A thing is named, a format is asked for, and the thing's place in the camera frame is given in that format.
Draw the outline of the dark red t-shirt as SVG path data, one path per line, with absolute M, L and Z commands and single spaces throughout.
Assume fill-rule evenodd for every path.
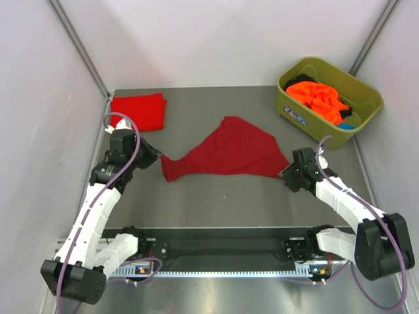
M 190 174 L 256 175 L 277 178 L 290 165 L 274 136 L 238 116 L 226 116 L 184 157 L 161 158 L 162 174 L 173 182 Z

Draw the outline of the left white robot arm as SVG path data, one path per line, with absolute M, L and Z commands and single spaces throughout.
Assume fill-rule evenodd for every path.
M 148 253 L 145 234 L 123 228 L 104 249 L 98 245 L 105 225 L 136 169 L 155 163 L 161 152 L 130 128 L 114 130 L 105 158 L 91 172 L 79 215 L 60 250 L 41 266 L 51 293 L 85 304 L 96 304 L 106 282 L 127 259 Z

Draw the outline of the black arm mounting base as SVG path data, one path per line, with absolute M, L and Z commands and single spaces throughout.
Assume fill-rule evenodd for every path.
M 295 264 L 327 263 L 314 255 L 304 237 L 307 227 L 106 229 L 111 240 L 129 233 L 139 239 L 138 256 L 156 256 L 163 271 L 274 271 Z

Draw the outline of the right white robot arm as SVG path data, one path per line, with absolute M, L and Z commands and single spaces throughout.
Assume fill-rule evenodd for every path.
M 387 214 L 360 198 L 314 149 L 294 150 L 293 162 L 280 177 L 290 191 L 304 189 L 327 204 L 353 231 L 348 234 L 327 224 L 315 226 L 304 236 L 305 252 L 294 253 L 294 258 L 319 259 L 332 253 L 354 263 L 370 281 L 414 267 L 406 220 L 398 213 Z

